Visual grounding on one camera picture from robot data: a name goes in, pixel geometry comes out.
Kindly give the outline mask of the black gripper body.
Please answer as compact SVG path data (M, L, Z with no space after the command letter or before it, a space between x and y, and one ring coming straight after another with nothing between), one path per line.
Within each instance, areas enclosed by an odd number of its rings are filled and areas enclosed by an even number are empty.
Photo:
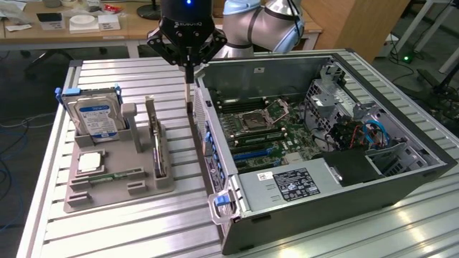
M214 31L209 0L161 1L158 28L178 49L200 50Z

